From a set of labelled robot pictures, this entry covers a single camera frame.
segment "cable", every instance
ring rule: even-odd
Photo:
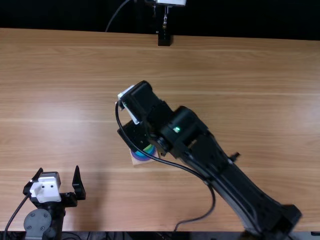
[[[3,240],[7,240],[7,233],[8,233],[8,229],[10,227],[10,224],[12,223],[12,221],[14,220],[15,216],[17,215],[17,213],[19,212],[19,210],[22,208],[22,206],[25,204],[25,202],[27,201],[27,199],[31,196],[31,193],[29,192],[27,195],[25,195],[24,199],[22,200],[22,202],[19,204],[19,206],[16,208],[16,210],[14,211],[14,213],[12,214],[12,216],[10,217],[4,232],[3,232]]]
[[[209,209],[209,211],[207,211],[204,215],[202,216],[199,216],[199,217],[196,217],[196,218],[192,218],[192,219],[188,219],[188,220],[183,220],[183,221],[180,221],[176,224],[173,232],[176,232],[178,230],[178,227],[180,224],[187,224],[187,223],[191,223],[191,222],[196,222],[196,221],[199,221],[199,220],[202,220],[202,219],[205,219],[206,217],[208,217],[215,209],[215,206],[216,206],[216,196],[215,196],[215,192],[214,190],[212,189],[212,187],[210,185],[207,185],[207,187],[209,188],[210,190],[210,193],[211,193],[211,196],[212,196],[212,205]]]
[[[183,166],[183,165],[180,165],[180,164],[178,164],[178,163],[171,162],[171,161],[163,160],[163,159],[161,159],[161,158],[159,158],[159,157],[153,156],[153,155],[151,155],[151,154],[149,154],[149,153],[147,153],[147,152],[139,149],[139,147],[137,147],[137,145],[135,145],[135,144],[131,141],[131,139],[127,136],[127,134],[126,134],[126,132],[125,132],[125,130],[124,130],[121,122],[120,122],[120,118],[119,118],[119,101],[117,101],[117,102],[115,103],[115,118],[116,118],[116,122],[117,122],[117,124],[118,124],[118,126],[119,126],[119,128],[120,128],[120,131],[122,132],[122,135],[125,137],[125,139],[128,141],[128,143],[130,143],[130,144],[131,144],[134,148],[136,148],[140,153],[144,154],[145,156],[147,156],[147,157],[149,157],[149,158],[151,158],[151,159],[153,159],[153,160],[155,160],[155,161],[157,161],[157,162],[160,162],[160,163],[163,163],[163,164],[167,164],[167,165],[170,165],[170,166],[173,166],[173,167],[176,167],[176,168],[185,170],[185,171],[187,171],[188,173],[191,173],[191,174],[195,175],[196,177],[198,177],[199,179],[201,179],[201,180],[205,183],[205,185],[207,185],[207,187],[209,188],[210,193],[211,193],[211,196],[212,196],[212,205],[211,205],[209,211],[207,211],[204,215],[202,215],[202,216],[200,216],[200,217],[196,217],[196,218],[192,218],[192,219],[188,219],[188,220],[179,221],[179,222],[176,224],[176,226],[175,226],[175,228],[174,228],[173,231],[176,232],[180,224],[185,224],[185,223],[191,223],[191,222],[199,221],[199,220],[202,220],[202,219],[206,218],[207,216],[209,216],[209,215],[213,212],[213,210],[215,209],[215,206],[216,206],[216,196],[215,196],[214,190],[212,189],[212,186],[207,182],[206,178],[205,178],[203,175],[201,175],[200,173],[198,173],[198,172],[196,172],[196,171],[194,171],[194,170],[192,170],[192,169],[190,169],[190,168],[188,168],[188,167],[186,167],[186,166]]]
[[[74,236],[78,237],[78,238],[81,240],[81,237],[80,237],[79,235],[77,235],[77,234],[73,233],[73,232],[70,232],[70,231],[64,231],[64,232],[62,232],[62,233],[63,233],[63,234],[71,234],[71,235],[74,235]]]
[[[117,16],[118,12],[122,9],[122,7],[123,7],[124,5],[126,5],[128,2],[130,2],[130,0],[125,0],[125,1],[118,7],[118,9],[115,11],[115,13],[114,13],[114,14],[112,15],[112,17],[110,18],[110,20],[109,20],[109,22],[108,22],[108,25],[107,25],[106,28],[105,28],[105,32],[108,32],[109,27],[110,27],[112,21],[115,19],[115,17]]]

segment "black cable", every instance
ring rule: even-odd
[[[214,190],[212,189],[212,187],[210,185],[207,185],[207,187],[209,188],[210,190],[210,193],[211,193],[211,196],[212,196],[212,205],[209,209],[209,211],[207,211],[204,215],[202,216],[199,216],[199,217],[196,217],[196,218],[193,218],[193,219],[189,219],[189,220],[183,220],[183,221],[180,221],[176,224],[173,232],[176,232],[178,230],[178,227],[180,224],[187,224],[187,223],[191,223],[191,222],[196,222],[196,221],[199,221],[199,220],[202,220],[202,219],[205,219],[206,217],[208,217],[215,209],[215,206],[216,206],[216,196],[215,196],[215,192]]]
[[[153,160],[155,160],[155,161],[157,161],[157,162],[160,162],[160,163],[163,163],[163,164],[167,164],[167,165],[170,165],[170,166],[173,166],[173,167],[176,167],[176,168],[185,170],[185,171],[187,171],[188,173],[191,173],[191,174],[195,175],[196,177],[198,177],[199,179],[201,179],[201,180],[207,185],[207,187],[209,188],[210,193],[211,193],[211,196],[212,196],[212,205],[211,205],[210,209],[209,209],[204,215],[202,215],[202,216],[200,216],[200,217],[196,217],[196,218],[192,218],[192,219],[188,219],[188,220],[179,221],[179,222],[176,224],[176,226],[175,226],[175,228],[174,228],[174,230],[173,230],[174,232],[177,231],[177,229],[178,229],[178,227],[179,227],[180,224],[191,223],[191,222],[195,222],[195,221],[202,220],[202,219],[206,218],[207,216],[209,216],[209,215],[213,212],[213,210],[215,209],[215,206],[216,206],[216,196],[215,196],[215,192],[214,192],[214,190],[212,189],[212,186],[207,182],[206,178],[205,178],[203,175],[201,175],[200,173],[198,173],[198,172],[196,172],[196,171],[194,171],[194,170],[192,170],[192,169],[190,169],[190,168],[188,168],[188,167],[186,167],[186,166],[180,165],[180,164],[175,163],[175,162],[163,160],[163,159],[161,159],[161,158],[159,158],[159,157],[153,156],[153,155],[151,155],[151,154],[149,154],[149,153],[147,153],[147,152],[139,149],[139,147],[137,147],[137,145],[135,145],[135,144],[131,141],[131,139],[127,136],[127,134],[126,134],[126,132],[125,132],[125,130],[124,130],[121,122],[120,122],[120,118],[119,118],[119,101],[117,101],[116,104],[115,104],[115,119],[116,119],[116,122],[117,122],[117,124],[118,124],[118,126],[119,126],[119,128],[120,128],[120,131],[122,132],[122,135],[125,137],[125,139],[128,141],[128,143],[130,143],[130,144],[131,144],[134,148],[136,148],[140,153],[142,153],[143,155],[145,155],[145,156],[147,156],[147,157],[149,157],[149,158],[151,158],[151,159],[153,159]]]
[[[22,200],[22,202],[19,204],[19,206],[16,208],[16,210],[14,211],[14,213],[12,214],[12,216],[10,217],[4,232],[3,232],[3,240],[7,240],[7,233],[8,233],[8,229],[10,227],[10,224],[12,223],[12,221],[14,220],[15,216],[17,215],[17,213],[19,212],[19,210],[22,208],[22,206],[25,204],[25,202],[27,201],[27,199],[31,196],[31,193],[29,192],[24,199]]]
[[[74,236],[78,237],[81,240],[81,237],[78,234],[75,234],[75,233],[70,232],[70,231],[64,231],[64,232],[62,232],[62,234],[71,234],[71,235],[74,235]]]

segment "green led light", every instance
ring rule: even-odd
[[[175,131],[176,133],[180,132],[180,127],[176,126],[173,131]]]

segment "wooden table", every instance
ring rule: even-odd
[[[0,29],[1,230],[40,167],[60,173],[62,192],[80,167],[87,199],[67,209],[65,231],[171,231],[207,211],[210,193],[191,174],[133,167],[114,107],[141,80],[173,109],[193,109],[228,154],[242,154],[238,166],[263,191],[297,205],[296,231],[320,230],[320,42],[174,40],[158,47],[156,35]],[[10,229],[23,230],[33,209],[27,201]],[[217,197],[209,218],[179,229],[243,226]]]

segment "small robot arm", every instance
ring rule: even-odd
[[[127,145],[143,152],[134,139],[145,139],[162,156],[170,153],[201,175],[241,219],[242,239],[284,240],[293,230],[302,216],[299,209],[282,205],[260,190],[235,164],[239,154],[227,156],[193,111],[184,106],[172,111],[146,81],[129,87],[118,98],[117,106],[127,109],[132,118],[122,127],[116,107],[118,133]]]
[[[76,207],[78,200],[86,199],[79,167],[76,166],[73,175],[74,192],[59,193],[60,185],[58,172],[44,172],[40,168],[24,186],[25,198],[10,219],[4,232],[4,240],[10,223],[27,198],[37,209],[31,211],[24,219],[25,240],[60,240],[66,215],[65,208]]]

